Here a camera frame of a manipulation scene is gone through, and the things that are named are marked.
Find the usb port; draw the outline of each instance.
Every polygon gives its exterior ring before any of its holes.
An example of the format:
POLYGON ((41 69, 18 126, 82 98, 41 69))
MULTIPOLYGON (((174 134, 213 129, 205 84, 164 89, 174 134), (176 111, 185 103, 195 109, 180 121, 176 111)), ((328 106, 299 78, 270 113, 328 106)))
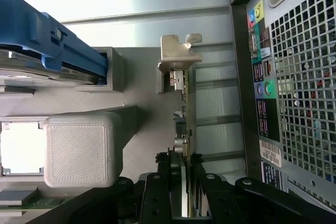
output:
POLYGON ((264 120, 259 118, 259 127, 260 127, 260 132, 264 133, 264 120))
POLYGON ((262 115, 262 105, 261 105, 261 101, 258 101, 258 112, 259 112, 259 115, 262 115))
POLYGON ((268 124, 266 119, 264 120, 264 130, 265 130, 264 133, 268 134, 268 124))
POLYGON ((267 61, 262 63, 263 69, 264 69, 264 75, 265 76, 270 76, 271 74, 271 64, 267 61))
POLYGON ((263 115, 266 115, 266 102, 265 101, 261 101, 262 103, 262 111, 263 111, 263 115))
POLYGON ((259 79, 259 67, 258 65, 254 65, 254 73, 255 73, 255 79, 259 79))
POLYGON ((264 77, 264 73, 263 73, 263 66, 262 64, 258 64, 258 68, 259 68, 259 77, 263 78, 264 77))

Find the ethernet port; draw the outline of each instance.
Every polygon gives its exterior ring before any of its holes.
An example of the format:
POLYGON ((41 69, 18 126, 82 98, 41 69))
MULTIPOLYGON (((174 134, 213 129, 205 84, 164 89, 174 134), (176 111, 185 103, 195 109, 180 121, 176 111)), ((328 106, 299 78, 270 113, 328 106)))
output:
POLYGON ((269 63, 268 60, 262 63, 262 67, 264 69, 264 75, 265 76, 270 76, 270 74, 271 74, 271 64, 269 63))

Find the circuit board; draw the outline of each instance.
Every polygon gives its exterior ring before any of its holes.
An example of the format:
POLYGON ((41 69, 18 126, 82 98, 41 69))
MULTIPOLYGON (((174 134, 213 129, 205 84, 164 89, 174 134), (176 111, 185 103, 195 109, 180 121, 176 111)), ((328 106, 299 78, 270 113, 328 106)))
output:
POLYGON ((23 206, 0 206, 0 211, 18 211, 18 210, 28 211, 28 210, 53 209, 71 199, 72 198, 36 196, 23 206))

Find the rear panel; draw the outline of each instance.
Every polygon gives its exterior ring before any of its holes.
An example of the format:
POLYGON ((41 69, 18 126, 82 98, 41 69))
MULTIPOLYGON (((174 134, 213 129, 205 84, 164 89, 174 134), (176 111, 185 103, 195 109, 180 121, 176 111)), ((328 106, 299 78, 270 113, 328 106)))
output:
POLYGON ((264 182, 336 211, 336 0, 246 13, 264 182))

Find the white sticker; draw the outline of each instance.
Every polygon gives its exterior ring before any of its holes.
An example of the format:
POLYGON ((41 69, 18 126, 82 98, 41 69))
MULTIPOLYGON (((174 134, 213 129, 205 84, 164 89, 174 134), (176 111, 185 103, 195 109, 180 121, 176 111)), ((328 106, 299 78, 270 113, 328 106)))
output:
POLYGON ((275 164, 281 168, 281 150, 275 145, 267 143, 263 140, 259 140, 259 145, 260 155, 264 159, 270 161, 272 164, 275 164))
POLYGON ((265 47, 260 49, 261 57, 265 58, 271 55, 271 48, 265 47))

